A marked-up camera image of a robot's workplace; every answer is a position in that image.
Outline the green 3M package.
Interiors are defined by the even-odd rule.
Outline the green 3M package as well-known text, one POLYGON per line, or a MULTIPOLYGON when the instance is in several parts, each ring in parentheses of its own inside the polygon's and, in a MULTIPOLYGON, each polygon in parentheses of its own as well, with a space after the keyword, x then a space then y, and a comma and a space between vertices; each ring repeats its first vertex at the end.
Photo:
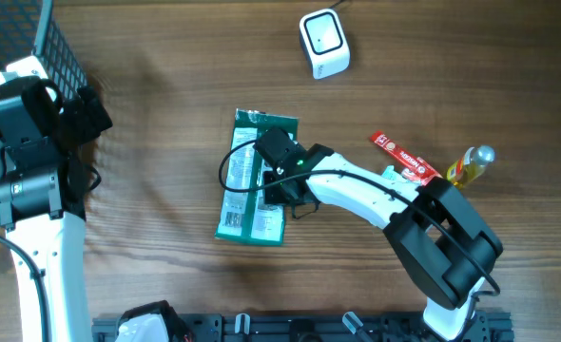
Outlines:
MULTIPOLYGON (((231 146, 243 147, 226 161, 225 183, 232 188, 251 188, 263 184, 270 166, 247 142, 257 139, 264 131, 279 126, 294 139, 299 120, 295 117, 265 114, 256 110, 238 109, 235 115, 231 146)), ((264 193, 223 194, 220 222, 215 237, 234 242, 279 246, 283 242, 284 207, 264 202, 264 193)))

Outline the teal pack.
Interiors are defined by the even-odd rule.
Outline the teal pack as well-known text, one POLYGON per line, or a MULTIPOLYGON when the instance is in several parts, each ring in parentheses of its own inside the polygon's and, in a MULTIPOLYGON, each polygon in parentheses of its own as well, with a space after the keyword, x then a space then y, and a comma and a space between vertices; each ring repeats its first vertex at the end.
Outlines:
POLYGON ((408 179, 404 178, 400 173, 396 172, 395 168, 392 165, 388 165, 382 172, 381 176, 389 181, 410 183, 408 179))

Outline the grey plastic mesh basket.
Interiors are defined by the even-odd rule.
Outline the grey plastic mesh basket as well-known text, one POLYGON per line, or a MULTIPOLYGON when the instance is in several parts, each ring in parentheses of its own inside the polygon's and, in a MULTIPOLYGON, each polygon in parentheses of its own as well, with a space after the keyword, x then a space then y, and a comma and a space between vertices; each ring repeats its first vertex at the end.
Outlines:
POLYGON ((0 71, 30 56, 37 58, 41 74, 59 86, 65 100, 87 85, 87 75, 54 20, 52 0, 0 0, 0 71))

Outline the red stick sachet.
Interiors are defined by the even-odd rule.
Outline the red stick sachet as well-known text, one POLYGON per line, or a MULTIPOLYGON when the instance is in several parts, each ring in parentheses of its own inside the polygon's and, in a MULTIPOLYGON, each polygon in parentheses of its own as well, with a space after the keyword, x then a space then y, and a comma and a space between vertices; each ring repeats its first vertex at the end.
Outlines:
POLYGON ((383 132, 377 131, 374 133, 370 137, 370 141, 383 149, 404 167, 401 176, 406 180, 426 185, 433 178, 441 177, 441 175, 424 159, 415 157, 405 148, 391 140, 383 132))

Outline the yellow oil bottle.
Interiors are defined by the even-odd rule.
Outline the yellow oil bottle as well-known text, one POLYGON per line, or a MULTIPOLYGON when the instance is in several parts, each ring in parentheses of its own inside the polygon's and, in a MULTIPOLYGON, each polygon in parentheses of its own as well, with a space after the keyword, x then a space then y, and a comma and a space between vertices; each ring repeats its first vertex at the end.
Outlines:
POLYGON ((488 145, 470 147, 449 167, 446 179, 456 188, 461 189, 481 176, 494 159, 495 151, 492 147, 488 145))

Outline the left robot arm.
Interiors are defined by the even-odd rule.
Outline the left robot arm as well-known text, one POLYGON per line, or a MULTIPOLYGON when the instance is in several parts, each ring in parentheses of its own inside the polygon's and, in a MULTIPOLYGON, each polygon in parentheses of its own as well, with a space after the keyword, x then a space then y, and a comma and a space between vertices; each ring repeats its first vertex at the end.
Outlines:
POLYGON ((50 79, 0 79, 0 244, 12 255, 22 337, 96 341, 84 278, 85 197, 101 182, 80 148, 112 120, 90 86, 67 99, 50 79))

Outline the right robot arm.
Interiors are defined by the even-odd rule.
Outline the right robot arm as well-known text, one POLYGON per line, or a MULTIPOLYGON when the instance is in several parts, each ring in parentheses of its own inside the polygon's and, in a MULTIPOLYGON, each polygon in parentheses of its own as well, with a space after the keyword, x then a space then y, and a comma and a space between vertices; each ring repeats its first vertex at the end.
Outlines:
POLYGON ((305 149, 279 127, 257 138, 254 149, 271 168, 272 179, 264 187, 288 204, 334 205, 383 232, 426 295, 423 322, 435 336, 446 341, 463 336, 478 299, 499 294, 491 272, 502 243, 449 181, 388 180, 327 146, 305 149), (483 283, 491 285, 488 292, 483 283))

